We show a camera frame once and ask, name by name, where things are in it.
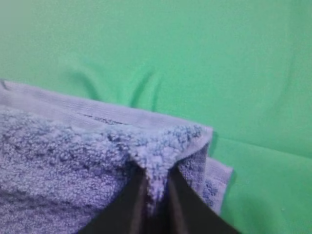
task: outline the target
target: towel fold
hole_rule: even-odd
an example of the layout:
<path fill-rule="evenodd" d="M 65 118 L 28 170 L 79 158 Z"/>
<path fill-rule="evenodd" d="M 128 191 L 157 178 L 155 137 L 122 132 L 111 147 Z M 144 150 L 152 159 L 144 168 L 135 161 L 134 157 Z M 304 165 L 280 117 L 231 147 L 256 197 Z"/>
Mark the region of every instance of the towel fold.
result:
<path fill-rule="evenodd" d="M 209 157 L 212 128 L 190 121 L 0 82 L 0 233 L 72 234 L 105 208 L 135 165 L 148 210 L 176 163 L 219 213 L 232 169 Z"/>

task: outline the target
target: towel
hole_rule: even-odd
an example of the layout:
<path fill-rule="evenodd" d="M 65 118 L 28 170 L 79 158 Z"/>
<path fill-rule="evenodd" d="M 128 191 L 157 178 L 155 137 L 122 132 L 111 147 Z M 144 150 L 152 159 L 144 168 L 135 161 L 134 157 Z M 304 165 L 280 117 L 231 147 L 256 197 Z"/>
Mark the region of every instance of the towel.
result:
<path fill-rule="evenodd" d="M 73 234 L 136 166 L 157 210 L 176 163 L 220 212 L 232 168 L 207 156 L 212 128 L 143 110 L 0 82 L 0 233 Z"/>

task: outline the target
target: black object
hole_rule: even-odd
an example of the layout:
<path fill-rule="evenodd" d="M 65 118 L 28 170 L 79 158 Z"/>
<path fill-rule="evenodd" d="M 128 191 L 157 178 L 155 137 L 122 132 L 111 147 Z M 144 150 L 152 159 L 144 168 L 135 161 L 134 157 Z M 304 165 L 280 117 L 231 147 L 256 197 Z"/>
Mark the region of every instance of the black object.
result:
<path fill-rule="evenodd" d="M 238 234 L 190 188 L 178 167 L 153 218 L 145 213 L 147 181 L 137 169 L 119 196 L 78 234 Z"/>

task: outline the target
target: green backdrop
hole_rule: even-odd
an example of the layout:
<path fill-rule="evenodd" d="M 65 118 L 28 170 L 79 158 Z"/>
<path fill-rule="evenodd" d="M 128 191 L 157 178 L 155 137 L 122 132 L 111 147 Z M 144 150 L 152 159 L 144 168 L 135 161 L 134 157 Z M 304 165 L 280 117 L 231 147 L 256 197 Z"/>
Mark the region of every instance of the green backdrop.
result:
<path fill-rule="evenodd" d="M 312 1 L 0 0 L 0 77 L 213 126 L 222 217 L 312 233 Z"/>

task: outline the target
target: blue towel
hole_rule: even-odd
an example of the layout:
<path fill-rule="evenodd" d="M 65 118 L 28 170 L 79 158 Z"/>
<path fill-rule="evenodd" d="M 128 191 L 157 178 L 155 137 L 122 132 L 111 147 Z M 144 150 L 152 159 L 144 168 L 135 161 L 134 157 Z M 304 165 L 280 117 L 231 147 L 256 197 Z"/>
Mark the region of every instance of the blue towel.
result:
<path fill-rule="evenodd" d="M 157 209 L 168 170 L 217 213 L 232 169 L 207 157 L 212 129 L 142 110 L 0 83 L 0 233 L 73 234 L 105 208 L 135 165 Z"/>

